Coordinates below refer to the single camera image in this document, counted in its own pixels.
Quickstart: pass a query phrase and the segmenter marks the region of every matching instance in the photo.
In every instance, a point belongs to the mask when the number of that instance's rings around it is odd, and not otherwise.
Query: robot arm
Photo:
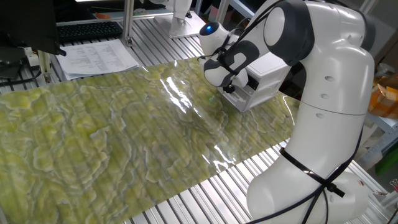
[[[323,186],[312,174],[327,180],[353,158],[371,96],[374,61],[367,50],[374,37],[371,21],[360,12],[301,0],[266,1],[240,36],[214,22],[202,28],[200,42],[209,56],[200,60],[201,68],[214,86],[227,90],[237,83],[244,87],[245,67],[268,52],[289,66],[301,62],[307,73],[295,128],[282,153],[306,169],[280,156],[254,178],[248,189],[253,218],[268,217],[302,201]],[[364,213],[368,196],[359,178],[344,172],[333,184],[345,195],[326,192],[331,223],[344,223]],[[305,214],[310,202],[305,202],[264,223],[306,219],[323,223],[327,201],[321,197],[315,201],[309,217]]]

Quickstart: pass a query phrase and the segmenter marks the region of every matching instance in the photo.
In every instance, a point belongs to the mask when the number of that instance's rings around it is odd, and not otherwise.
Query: monitor
[[[66,55],[59,47],[52,0],[0,1],[0,30],[33,49]]]

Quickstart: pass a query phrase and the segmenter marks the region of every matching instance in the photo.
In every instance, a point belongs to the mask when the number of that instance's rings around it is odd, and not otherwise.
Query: plastic film
[[[9,223],[122,223],[288,139],[298,101],[240,113],[195,58],[0,96]]]

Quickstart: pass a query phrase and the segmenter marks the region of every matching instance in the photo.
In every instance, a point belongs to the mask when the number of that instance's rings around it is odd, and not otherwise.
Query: paper document
[[[67,56],[58,61],[68,80],[121,72],[138,66],[120,40],[61,47]]]

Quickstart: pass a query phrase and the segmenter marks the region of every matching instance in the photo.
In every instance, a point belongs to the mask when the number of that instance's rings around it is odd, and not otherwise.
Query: black keyboard
[[[123,30],[117,22],[95,22],[58,26],[60,42],[70,42],[100,37],[114,37]]]

